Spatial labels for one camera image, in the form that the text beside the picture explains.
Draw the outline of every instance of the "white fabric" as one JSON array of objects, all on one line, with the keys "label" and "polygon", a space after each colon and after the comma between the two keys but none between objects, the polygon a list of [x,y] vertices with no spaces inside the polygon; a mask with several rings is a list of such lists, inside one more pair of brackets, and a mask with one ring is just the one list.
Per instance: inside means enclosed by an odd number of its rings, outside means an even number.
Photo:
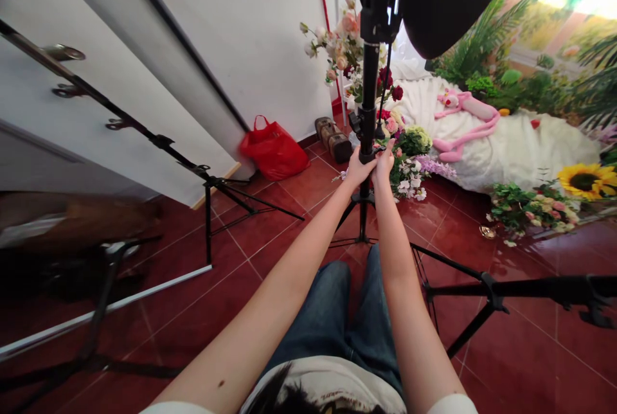
[{"label": "white fabric", "polygon": [[[246,412],[256,394],[282,367],[270,369],[255,386],[240,409]],[[379,404],[386,413],[405,413],[403,400],[385,381],[346,359],[313,356],[293,361],[285,385],[302,385],[310,402],[324,405],[336,401],[337,408],[347,407],[370,412]],[[163,402],[148,407],[141,414],[214,414],[207,409],[185,402]],[[439,400],[428,414],[478,414],[473,402],[465,395],[453,394]]]},{"label": "white fabric", "polygon": [[[433,139],[453,141],[483,122],[460,111],[435,120],[434,114],[445,110],[437,100],[445,88],[456,89],[444,79],[413,68],[407,62],[392,65],[395,85],[403,88],[403,99],[384,104],[385,110],[398,110],[407,124],[422,126]],[[541,121],[533,129],[531,120]],[[436,149],[431,154],[438,155]],[[502,117],[495,133],[465,143],[463,159],[451,163],[458,174],[456,181],[464,189],[489,193],[494,183],[517,183],[523,190],[541,184],[541,179],[557,177],[563,167],[577,163],[596,163],[600,148],[565,120],[548,114],[519,109]]]}]

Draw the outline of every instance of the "vintage suitcase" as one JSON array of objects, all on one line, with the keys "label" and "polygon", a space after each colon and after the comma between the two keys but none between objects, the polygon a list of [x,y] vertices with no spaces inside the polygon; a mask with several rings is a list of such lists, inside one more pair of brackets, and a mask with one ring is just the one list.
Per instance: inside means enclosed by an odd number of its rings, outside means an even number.
[{"label": "vintage suitcase", "polygon": [[317,138],[322,142],[336,163],[345,163],[352,156],[352,144],[339,130],[332,119],[321,117],[315,120]]}]

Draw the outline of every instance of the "stuffed toy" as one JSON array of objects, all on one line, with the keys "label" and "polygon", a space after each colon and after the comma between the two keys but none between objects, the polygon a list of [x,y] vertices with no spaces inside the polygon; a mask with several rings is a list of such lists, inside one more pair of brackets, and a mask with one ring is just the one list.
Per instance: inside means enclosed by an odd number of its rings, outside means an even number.
[{"label": "stuffed toy", "polygon": [[464,110],[486,122],[479,127],[473,128],[466,135],[452,142],[434,139],[433,147],[441,152],[439,159],[444,162],[460,161],[460,159],[463,158],[463,145],[467,141],[484,138],[493,134],[495,126],[501,118],[501,115],[497,112],[495,107],[479,101],[468,91],[466,93],[455,93],[446,88],[445,94],[438,95],[437,100],[446,107],[450,107],[450,110],[436,113],[435,120]]}]

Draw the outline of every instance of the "bed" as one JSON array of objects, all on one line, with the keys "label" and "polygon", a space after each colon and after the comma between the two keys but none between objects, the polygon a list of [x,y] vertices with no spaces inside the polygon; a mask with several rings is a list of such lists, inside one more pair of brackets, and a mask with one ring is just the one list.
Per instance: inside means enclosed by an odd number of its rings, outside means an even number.
[{"label": "bed", "polygon": [[[437,100],[446,87],[456,89],[440,77],[433,77],[417,62],[393,62],[395,85],[403,88],[403,99],[384,104],[386,110],[398,110],[406,123],[421,125],[435,139],[451,141],[483,122],[468,112],[434,119],[444,110]],[[531,120],[541,121],[533,129]],[[431,154],[438,155],[436,149]],[[565,120],[548,114],[519,109],[514,115],[502,117],[493,135],[465,144],[463,159],[451,164],[458,174],[456,183],[467,190],[489,193],[494,183],[515,182],[531,190],[542,180],[557,177],[563,167],[576,163],[596,163],[600,146]]]}]

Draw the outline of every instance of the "white door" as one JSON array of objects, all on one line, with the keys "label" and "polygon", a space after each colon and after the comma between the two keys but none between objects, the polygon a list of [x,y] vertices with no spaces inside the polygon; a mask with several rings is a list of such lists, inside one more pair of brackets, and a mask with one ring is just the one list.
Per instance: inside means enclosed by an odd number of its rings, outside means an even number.
[{"label": "white door", "polygon": [[[0,0],[0,19],[38,46],[61,43],[85,53],[65,66],[174,148],[222,176],[235,165],[83,0]],[[66,81],[0,38],[0,120],[189,206],[202,180],[134,129],[105,128],[116,118],[89,97],[62,99]]]}]

